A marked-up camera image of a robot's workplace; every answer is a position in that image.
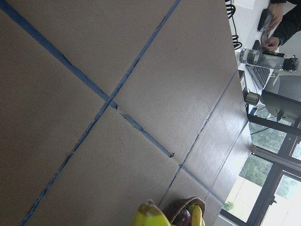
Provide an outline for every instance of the clear bottle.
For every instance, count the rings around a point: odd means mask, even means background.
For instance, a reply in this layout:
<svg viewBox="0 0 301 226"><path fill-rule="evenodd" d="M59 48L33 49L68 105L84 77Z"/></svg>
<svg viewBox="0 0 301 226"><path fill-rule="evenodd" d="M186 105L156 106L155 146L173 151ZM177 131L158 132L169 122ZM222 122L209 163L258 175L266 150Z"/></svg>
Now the clear bottle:
<svg viewBox="0 0 301 226"><path fill-rule="evenodd" d="M239 55L239 61L243 64L267 67L270 69L296 71L299 66L298 58L284 53L271 51L259 51L244 48Z"/></svg>

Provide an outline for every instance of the keyboard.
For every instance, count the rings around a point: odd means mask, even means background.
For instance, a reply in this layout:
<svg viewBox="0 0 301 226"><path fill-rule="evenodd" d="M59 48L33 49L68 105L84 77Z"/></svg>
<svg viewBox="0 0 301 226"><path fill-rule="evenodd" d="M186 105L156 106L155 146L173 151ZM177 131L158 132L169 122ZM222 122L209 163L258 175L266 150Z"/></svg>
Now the keyboard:
<svg viewBox="0 0 301 226"><path fill-rule="evenodd" d="M259 48L260 48L260 42L256 40L252 49L259 50ZM250 72L258 88L260 90L263 90L269 80L269 73L270 73L269 68L257 67L253 65L246 65L246 68Z"/></svg>

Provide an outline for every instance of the fruit basket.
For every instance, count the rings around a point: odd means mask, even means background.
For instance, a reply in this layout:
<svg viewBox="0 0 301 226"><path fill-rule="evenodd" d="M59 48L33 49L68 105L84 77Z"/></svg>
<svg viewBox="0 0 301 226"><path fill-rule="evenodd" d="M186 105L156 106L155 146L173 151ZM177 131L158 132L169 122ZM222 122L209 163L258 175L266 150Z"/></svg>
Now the fruit basket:
<svg viewBox="0 0 301 226"><path fill-rule="evenodd" d="M176 201L169 209L164 211L164 214L168 221L172 224L174 219L180 214L183 208L186 208L188 205L198 205L202 210L202 217L204 216L205 212L205 203L198 197L191 197L189 199L180 199Z"/></svg>

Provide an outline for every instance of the hand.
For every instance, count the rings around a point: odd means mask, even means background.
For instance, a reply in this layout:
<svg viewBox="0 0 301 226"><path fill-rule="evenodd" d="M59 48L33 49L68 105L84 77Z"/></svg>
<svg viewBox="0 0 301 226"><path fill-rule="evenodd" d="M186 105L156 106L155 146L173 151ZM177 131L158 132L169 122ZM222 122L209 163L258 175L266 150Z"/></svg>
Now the hand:
<svg viewBox="0 0 301 226"><path fill-rule="evenodd" d="M266 40L265 44L262 45L262 47L269 51L275 51L278 49L279 42L279 38L270 37L268 40Z"/></svg>
<svg viewBox="0 0 301 226"><path fill-rule="evenodd" d="M272 13L272 21L269 25L269 28L264 32L269 34L282 20L283 8L285 3L271 3L268 7L269 11Z"/></svg>

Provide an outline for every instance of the bottle cap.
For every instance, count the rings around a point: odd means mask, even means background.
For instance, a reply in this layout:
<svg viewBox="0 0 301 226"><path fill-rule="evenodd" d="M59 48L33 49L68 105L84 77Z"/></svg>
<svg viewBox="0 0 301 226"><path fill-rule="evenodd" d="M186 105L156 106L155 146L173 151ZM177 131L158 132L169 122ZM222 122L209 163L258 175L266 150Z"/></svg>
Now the bottle cap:
<svg viewBox="0 0 301 226"><path fill-rule="evenodd" d="M282 69L288 72L295 72L299 66L298 58L284 59Z"/></svg>

